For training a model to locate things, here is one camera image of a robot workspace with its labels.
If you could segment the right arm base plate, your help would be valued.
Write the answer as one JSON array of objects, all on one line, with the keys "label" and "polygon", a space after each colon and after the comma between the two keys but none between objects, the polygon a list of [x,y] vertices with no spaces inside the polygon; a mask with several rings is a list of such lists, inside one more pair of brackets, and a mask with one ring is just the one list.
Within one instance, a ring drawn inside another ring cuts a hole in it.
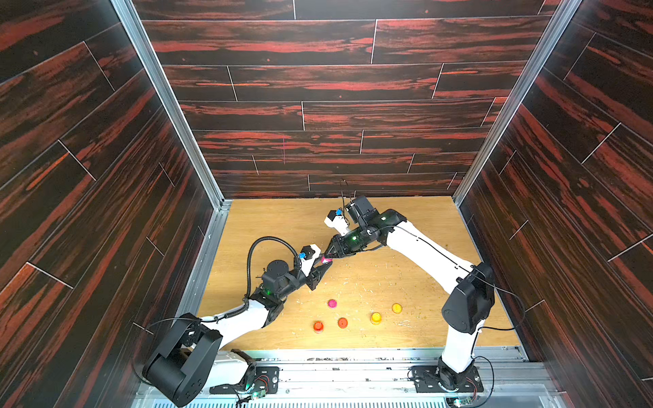
[{"label": "right arm base plate", "polygon": [[460,373],[440,365],[414,365],[408,370],[407,377],[419,394],[479,394],[485,390],[474,364]]}]

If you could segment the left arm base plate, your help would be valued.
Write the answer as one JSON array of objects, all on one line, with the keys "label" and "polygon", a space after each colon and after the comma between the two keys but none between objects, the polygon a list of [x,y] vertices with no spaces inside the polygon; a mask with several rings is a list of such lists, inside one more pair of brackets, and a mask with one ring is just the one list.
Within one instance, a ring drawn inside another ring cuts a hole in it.
[{"label": "left arm base plate", "polygon": [[219,384],[209,388],[209,394],[276,394],[279,389],[279,367],[255,367],[248,369],[235,384]]}]

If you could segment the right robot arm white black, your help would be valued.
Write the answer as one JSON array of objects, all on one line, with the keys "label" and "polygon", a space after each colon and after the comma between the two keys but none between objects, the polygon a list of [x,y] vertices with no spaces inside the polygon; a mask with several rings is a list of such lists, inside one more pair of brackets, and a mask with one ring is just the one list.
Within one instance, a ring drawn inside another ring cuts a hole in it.
[{"label": "right robot arm white black", "polygon": [[438,360],[439,384],[445,391],[459,391],[473,377],[474,347],[495,304],[493,272],[481,263],[473,265],[432,241],[395,210],[372,209],[355,218],[350,229],[340,210],[325,217],[325,225],[337,231],[325,257],[346,258],[364,252],[377,241],[409,258],[449,295],[441,313],[448,325],[447,342]]}]

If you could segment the aluminium front rail frame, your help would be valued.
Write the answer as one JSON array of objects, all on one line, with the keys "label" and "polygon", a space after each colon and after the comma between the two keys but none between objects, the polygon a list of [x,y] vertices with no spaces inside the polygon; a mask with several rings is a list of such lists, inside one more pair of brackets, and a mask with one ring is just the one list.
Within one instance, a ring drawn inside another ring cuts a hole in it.
[{"label": "aluminium front rail frame", "polygon": [[250,350],[256,386],[203,389],[192,407],[569,407],[542,363],[519,347],[482,347],[462,390],[436,382],[437,348]]}]

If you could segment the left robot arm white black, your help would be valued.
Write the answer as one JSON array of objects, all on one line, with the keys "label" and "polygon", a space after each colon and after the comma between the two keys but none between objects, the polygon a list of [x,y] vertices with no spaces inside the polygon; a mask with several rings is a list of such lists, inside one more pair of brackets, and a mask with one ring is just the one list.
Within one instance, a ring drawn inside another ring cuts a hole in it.
[{"label": "left robot arm white black", "polygon": [[316,289],[331,266],[328,258],[317,262],[304,253],[294,270],[282,260],[273,261],[262,284],[241,307],[211,318],[190,313],[173,318],[173,325],[146,358],[141,377],[177,407],[187,406],[202,392],[232,393],[240,404],[268,394],[272,375],[258,369],[252,357],[235,348],[226,355],[219,351],[270,325],[291,293],[304,286]]}]

